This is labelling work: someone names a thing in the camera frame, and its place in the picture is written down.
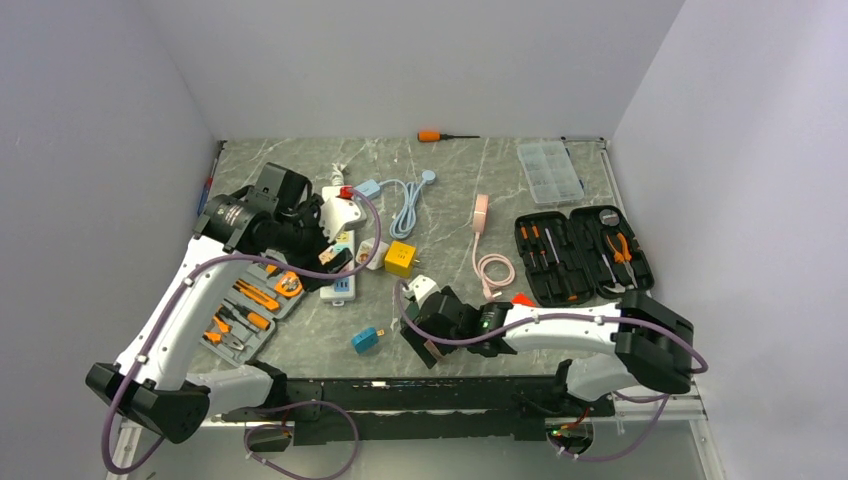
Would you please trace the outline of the black tool case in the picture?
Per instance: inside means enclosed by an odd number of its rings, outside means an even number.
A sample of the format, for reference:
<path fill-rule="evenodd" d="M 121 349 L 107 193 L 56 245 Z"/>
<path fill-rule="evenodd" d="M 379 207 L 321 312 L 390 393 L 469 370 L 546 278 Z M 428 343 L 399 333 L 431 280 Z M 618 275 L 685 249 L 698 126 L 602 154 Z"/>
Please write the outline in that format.
<path fill-rule="evenodd" d="M 649 291 L 655 278 L 623 211 L 614 205 L 527 214 L 514 221 L 517 252 L 537 304 L 569 307 Z"/>

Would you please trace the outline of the pink round cable reel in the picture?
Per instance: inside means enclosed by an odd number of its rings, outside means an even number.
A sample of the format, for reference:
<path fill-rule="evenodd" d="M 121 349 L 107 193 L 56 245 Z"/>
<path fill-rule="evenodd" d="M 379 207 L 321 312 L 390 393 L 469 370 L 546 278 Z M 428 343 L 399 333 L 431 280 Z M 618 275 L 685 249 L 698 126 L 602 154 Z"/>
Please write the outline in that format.
<path fill-rule="evenodd" d="M 482 234 L 484 232 L 488 208 L 489 196 L 487 194 L 477 194 L 472 213 L 472 230 L 475 234 Z"/>

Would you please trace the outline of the yellow cube adapter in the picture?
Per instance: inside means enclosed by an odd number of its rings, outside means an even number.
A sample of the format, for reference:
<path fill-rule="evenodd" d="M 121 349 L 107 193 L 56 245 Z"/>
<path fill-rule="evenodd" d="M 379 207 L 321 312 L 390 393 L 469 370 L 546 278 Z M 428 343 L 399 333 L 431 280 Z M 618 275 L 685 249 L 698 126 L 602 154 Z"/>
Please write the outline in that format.
<path fill-rule="evenodd" d="M 417 253 L 415 246 L 394 240 L 384 256 L 384 269 L 399 278 L 408 279 L 418 262 Z"/>

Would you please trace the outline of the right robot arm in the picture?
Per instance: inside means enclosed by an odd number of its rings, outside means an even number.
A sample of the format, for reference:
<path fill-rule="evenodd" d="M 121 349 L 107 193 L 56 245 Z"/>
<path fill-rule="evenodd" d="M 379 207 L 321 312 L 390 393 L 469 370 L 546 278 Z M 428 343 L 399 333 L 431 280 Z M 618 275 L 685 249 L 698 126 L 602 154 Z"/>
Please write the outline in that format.
<path fill-rule="evenodd" d="M 448 287 L 401 315 L 401 334 L 427 367 L 463 348 L 492 358 L 536 350 L 580 351 L 551 388 L 557 411 L 574 415 L 588 402 L 642 386 L 665 395 L 691 390 L 708 365 L 693 347 L 694 326 L 649 295 L 631 291 L 588 308 L 462 302 Z"/>

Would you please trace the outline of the light blue power strip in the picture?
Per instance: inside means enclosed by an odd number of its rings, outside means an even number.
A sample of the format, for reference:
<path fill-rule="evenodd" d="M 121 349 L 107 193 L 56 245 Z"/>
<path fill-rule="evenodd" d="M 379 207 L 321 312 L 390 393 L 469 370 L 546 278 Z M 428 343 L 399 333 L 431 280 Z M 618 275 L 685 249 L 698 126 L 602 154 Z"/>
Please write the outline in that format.
<path fill-rule="evenodd" d="M 434 184 L 436 179 L 434 171 L 424 170 L 415 181 L 369 179 L 356 185 L 355 190 L 370 200 L 378 198 L 385 189 L 397 195 L 397 210 L 391 215 L 389 235 L 394 240 L 404 240 L 413 233 L 418 223 L 417 205 L 423 191 Z"/>

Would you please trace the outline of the clear plastic organizer box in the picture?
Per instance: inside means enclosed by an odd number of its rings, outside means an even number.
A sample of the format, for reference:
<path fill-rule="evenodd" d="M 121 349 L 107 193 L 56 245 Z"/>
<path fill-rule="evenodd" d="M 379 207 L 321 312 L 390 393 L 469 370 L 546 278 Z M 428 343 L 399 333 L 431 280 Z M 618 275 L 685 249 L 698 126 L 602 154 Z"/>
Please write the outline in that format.
<path fill-rule="evenodd" d="M 584 198 L 584 187 L 562 141 L 520 144 L 517 155 L 536 204 L 560 204 Z"/>

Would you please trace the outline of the white power strip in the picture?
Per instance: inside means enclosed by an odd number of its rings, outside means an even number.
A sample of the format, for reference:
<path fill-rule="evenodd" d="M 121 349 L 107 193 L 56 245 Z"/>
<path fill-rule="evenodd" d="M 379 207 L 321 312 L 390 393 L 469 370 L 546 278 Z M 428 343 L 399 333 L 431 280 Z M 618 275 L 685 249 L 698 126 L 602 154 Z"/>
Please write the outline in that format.
<path fill-rule="evenodd" d="M 344 177 L 345 165 L 339 162 L 331 164 L 330 185 L 321 189 L 322 196 L 337 196 L 343 186 L 346 185 Z M 355 248 L 355 235 L 353 230 L 344 231 L 338 235 L 336 242 L 338 253 L 344 249 L 353 251 Z M 324 286 L 319 290 L 320 299 L 335 307 L 343 306 L 353 301 L 356 297 L 355 278 L 345 277 L 336 279 L 331 286 Z"/>

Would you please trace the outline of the red cube adapter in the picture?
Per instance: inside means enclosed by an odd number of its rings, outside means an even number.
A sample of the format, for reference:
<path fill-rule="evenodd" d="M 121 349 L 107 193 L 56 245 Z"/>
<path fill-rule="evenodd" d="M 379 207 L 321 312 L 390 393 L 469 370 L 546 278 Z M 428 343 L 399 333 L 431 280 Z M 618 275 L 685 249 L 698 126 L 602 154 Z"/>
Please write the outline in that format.
<path fill-rule="evenodd" d="M 536 303 L 524 293 L 516 294 L 512 299 L 511 303 L 514 305 L 523 305 L 531 308 L 536 307 Z"/>

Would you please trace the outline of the orange cube adapter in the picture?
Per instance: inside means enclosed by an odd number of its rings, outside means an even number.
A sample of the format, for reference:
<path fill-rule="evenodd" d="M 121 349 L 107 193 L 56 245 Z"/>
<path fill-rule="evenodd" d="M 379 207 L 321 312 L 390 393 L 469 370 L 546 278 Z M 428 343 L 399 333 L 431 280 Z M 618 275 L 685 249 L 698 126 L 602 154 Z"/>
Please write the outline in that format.
<path fill-rule="evenodd" d="M 324 265 L 331 262 L 335 256 L 338 254 L 338 249 L 336 245 L 332 245 L 325 249 L 323 252 L 319 254 L 319 262 Z"/>

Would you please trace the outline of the grey tool case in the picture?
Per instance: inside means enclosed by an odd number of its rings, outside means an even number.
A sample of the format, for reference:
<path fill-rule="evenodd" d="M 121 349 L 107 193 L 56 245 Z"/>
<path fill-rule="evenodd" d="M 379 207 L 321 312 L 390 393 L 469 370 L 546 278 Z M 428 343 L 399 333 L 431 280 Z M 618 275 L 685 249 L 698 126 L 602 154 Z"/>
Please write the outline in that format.
<path fill-rule="evenodd" d="M 200 344 L 232 366 L 253 360 L 305 296 L 298 275 L 250 265 L 216 308 Z"/>

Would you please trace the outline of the pink cube socket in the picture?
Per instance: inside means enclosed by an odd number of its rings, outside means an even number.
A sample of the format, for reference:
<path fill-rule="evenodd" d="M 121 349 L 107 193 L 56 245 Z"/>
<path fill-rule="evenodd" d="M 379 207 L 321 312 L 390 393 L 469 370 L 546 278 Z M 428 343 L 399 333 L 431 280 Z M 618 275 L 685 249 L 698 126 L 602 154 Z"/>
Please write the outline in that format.
<path fill-rule="evenodd" d="M 434 362 L 439 362 L 443 358 L 441 351 L 438 348 L 438 345 L 433 343 L 432 341 L 425 341 L 423 343 L 423 347 Z"/>

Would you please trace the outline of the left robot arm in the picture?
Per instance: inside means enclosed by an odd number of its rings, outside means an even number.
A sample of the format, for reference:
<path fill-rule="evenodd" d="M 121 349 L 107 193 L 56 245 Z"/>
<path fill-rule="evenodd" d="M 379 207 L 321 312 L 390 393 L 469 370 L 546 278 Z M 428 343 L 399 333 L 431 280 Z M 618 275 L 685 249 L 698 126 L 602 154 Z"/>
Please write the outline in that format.
<path fill-rule="evenodd" d="M 96 363 L 86 385 L 121 415 L 178 444 L 212 415 L 250 408 L 272 420 L 287 406 L 287 376 L 263 362 L 211 374 L 189 371 L 195 347 L 249 266 L 267 250 L 307 291 L 333 283 L 352 261 L 344 249 L 320 255 L 336 237 L 364 220 L 348 188 L 324 196 L 310 180 L 266 164 L 256 182 L 208 200 L 181 265 L 154 313 L 113 362 Z"/>

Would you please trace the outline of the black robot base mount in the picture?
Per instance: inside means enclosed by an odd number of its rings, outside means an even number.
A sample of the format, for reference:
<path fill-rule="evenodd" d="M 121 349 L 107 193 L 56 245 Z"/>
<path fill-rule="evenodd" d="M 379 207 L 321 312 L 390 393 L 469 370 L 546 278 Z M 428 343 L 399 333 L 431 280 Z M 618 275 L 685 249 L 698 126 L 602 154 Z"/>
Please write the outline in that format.
<path fill-rule="evenodd" d="M 566 397 L 552 375 L 482 377 L 394 377 L 291 379 L 290 414 L 239 409 L 226 421 L 282 420 L 292 423 L 297 446 L 350 440 L 509 437 L 543 441 L 558 420 L 614 416 L 607 395 L 586 403 Z"/>

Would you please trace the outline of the white and blue cube adapter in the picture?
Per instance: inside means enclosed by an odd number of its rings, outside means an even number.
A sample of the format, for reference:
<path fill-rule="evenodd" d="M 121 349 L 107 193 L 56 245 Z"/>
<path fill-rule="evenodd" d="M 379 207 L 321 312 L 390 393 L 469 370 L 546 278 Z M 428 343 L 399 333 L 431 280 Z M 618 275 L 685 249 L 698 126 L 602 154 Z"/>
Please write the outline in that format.
<path fill-rule="evenodd" d="M 384 267 L 388 249 L 389 244 L 385 241 L 368 238 L 359 244 L 355 260 L 358 265 L 364 265 L 368 270 L 376 271 Z"/>

